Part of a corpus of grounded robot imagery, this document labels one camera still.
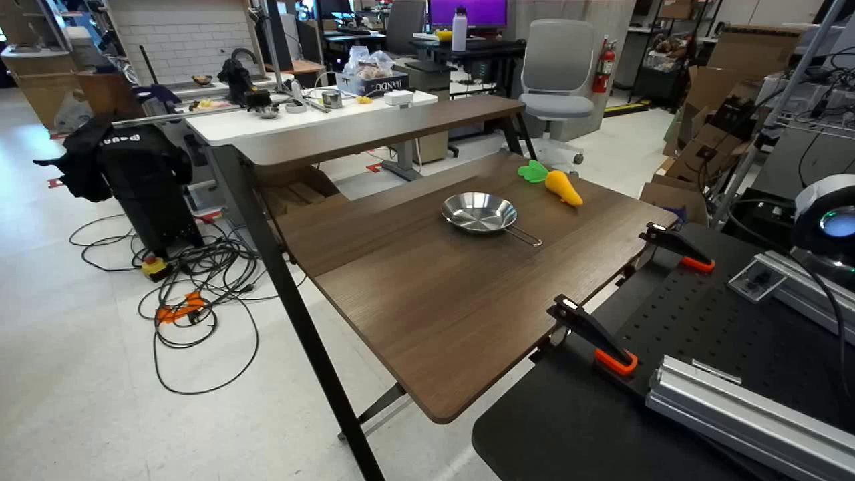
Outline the black robot base dome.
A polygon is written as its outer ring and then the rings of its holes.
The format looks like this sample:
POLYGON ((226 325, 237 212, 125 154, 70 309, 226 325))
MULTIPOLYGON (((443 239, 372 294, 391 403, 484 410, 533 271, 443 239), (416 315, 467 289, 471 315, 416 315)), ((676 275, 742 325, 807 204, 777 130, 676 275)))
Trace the black robot base dome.
POLYGON ((855 267, 855 174, 829 174, 794 199, 794 252, 837 271, 855 267))

